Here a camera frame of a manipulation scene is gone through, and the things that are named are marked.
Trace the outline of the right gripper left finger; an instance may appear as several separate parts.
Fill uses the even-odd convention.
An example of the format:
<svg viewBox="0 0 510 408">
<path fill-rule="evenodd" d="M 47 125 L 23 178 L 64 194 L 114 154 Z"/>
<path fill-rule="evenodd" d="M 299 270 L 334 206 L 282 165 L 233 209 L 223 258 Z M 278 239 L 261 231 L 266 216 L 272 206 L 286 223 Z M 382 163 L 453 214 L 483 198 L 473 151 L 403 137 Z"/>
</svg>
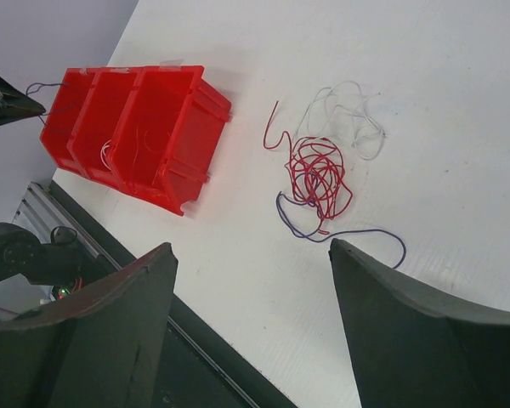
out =
<svg viewBox="0 0 510 408">
<path fill-rule="evenodd" d="M 148 407 L 178 260 L 163 243 L 63 300 L 0 320 L 0 407 Z"/>
</svg>

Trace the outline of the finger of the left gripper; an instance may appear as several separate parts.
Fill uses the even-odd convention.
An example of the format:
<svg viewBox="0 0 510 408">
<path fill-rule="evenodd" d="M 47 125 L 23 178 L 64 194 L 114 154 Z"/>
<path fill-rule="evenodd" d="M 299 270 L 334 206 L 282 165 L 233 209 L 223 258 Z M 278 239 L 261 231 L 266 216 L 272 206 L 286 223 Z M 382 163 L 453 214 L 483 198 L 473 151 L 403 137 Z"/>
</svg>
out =
<svg viewBox="0 0 510 408">
<path fill-rule="evenodd" d="M 11 122 L 41 116 L 43 105 L 18 91 L 0 77 L 0 127 Z"/>
</svg>

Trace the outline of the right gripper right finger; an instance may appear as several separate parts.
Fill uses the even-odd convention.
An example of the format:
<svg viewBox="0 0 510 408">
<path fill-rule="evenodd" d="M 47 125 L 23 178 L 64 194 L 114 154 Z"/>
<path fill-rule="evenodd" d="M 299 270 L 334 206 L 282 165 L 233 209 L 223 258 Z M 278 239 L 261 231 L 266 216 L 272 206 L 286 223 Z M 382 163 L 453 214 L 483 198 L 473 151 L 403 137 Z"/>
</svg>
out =
<svg viewBox="0 0 510 408">
<path fill-rule="evenodd" d="M 510 312 L 442 292 L 343 240 L 329 256 L 364 407 L 510 407 Z"/>
</svg>

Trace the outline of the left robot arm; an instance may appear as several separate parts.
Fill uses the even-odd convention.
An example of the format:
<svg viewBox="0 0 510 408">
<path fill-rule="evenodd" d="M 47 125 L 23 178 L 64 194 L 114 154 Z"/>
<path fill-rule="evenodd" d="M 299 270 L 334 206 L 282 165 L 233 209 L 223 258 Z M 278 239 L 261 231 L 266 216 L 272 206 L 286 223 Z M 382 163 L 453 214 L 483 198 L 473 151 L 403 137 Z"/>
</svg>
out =
<svg viewBox="0 0 510 408">
<path fill-rule="evenodd" d="M 0 127 L 45 113 L 43 105 L 0 77 Z M 27 229 L 0 223 L 0 282 L 23 275 L 32 285 L 76 283 L 83 264 L 76 241 L 76 231 L 64 226 L 53 229 L 50 242 L 42 243 Z"/>
</svg>

